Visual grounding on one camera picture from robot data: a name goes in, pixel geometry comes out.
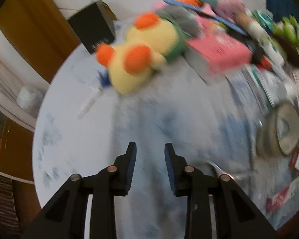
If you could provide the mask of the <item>pink ointment box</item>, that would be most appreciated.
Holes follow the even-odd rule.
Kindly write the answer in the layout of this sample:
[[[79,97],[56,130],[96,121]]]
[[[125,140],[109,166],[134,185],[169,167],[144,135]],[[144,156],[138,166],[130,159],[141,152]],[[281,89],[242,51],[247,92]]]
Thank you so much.
[[[299,191],[299,176],[286,188],[267,198],[266,212],[271,213],[278,210]]]

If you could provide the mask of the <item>grey tape roll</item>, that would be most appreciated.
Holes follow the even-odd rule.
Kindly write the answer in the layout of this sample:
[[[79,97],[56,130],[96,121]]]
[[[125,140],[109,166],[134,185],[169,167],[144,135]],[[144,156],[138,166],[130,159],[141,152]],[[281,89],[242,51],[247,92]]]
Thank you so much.
[[[257,156],[261,158],[289,157],[299,143],[299,114],[284,101],[267,114],[258,128]]]

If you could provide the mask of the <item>white blue brush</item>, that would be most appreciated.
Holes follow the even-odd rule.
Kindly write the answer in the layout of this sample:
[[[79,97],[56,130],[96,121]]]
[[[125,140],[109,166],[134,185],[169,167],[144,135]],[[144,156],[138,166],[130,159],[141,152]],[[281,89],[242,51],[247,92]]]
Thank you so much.
[[[99,86],[97,88],[93,88],[90,97],[81,105],[77,116],[78,119],[82,119],[91,110],[96,101],[102,96],[103,92],[112,86],[108,71],[98,71],[98,81]]]

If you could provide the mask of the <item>pink tissue pack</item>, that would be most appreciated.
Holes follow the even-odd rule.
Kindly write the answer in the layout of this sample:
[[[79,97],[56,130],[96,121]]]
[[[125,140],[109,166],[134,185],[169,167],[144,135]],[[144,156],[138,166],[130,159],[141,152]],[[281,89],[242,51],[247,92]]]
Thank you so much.
[[[192,38],[186,43],[184,58],[203,79],[237,69],[252,59],[252,52],[245,44],[224,33]]]

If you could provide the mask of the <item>black speaker box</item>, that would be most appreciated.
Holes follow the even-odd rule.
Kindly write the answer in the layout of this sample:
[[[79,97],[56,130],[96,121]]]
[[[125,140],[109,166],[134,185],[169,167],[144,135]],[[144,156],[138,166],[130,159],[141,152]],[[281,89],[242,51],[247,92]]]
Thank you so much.
[[[93,54],[99,44],[115,41],[116,19],[108,5],[98,0],[73,14],[67,21],[86,50]]]

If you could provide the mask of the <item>yellow duck plush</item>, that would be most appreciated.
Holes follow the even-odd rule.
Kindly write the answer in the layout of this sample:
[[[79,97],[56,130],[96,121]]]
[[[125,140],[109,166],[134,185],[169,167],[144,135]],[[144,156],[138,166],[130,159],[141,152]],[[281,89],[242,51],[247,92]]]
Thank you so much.
[[[111,85],[121,95],[131,94],[148,82],[186,49],[185,33],[171,18],[154,12],[139,15],[119,45],[102,43],[96,60],[107,68]]]

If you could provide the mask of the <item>green frog plush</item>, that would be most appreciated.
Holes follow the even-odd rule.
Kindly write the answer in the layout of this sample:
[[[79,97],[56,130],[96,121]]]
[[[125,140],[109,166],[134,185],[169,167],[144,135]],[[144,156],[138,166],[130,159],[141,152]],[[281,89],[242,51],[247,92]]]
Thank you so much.
[[[273,38],[278,42],[288,61],[299,65],[299,22],[295,16],[283,17],[273,24]]]

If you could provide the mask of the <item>grey plush toy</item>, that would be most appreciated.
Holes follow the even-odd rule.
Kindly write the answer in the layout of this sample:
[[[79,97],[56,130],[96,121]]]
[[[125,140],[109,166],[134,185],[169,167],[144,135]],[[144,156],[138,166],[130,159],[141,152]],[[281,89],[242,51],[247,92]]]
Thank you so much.
[[[190,37],[197,37],[201,33],[201,25],[195,16],[183,7],[168,5],[154,11],[159,17],[173,20],[180,26],[181,30]]]

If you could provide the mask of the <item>teal pig plush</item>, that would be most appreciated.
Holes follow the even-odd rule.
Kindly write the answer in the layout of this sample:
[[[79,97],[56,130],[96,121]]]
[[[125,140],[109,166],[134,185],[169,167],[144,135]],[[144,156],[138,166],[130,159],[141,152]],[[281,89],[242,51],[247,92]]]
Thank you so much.
[[[211,6],[216,15],[235,21],[239,15],[246,14],[246,6],[242,0],[200,0]]]

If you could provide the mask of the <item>blue plastic storage crate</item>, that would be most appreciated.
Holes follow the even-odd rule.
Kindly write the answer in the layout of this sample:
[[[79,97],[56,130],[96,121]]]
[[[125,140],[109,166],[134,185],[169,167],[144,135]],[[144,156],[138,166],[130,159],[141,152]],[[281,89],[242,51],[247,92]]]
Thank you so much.
[[[266,0],[266,9],[273,14],[274,22],[290,15],[299,21],[299,7],[294,0]]]

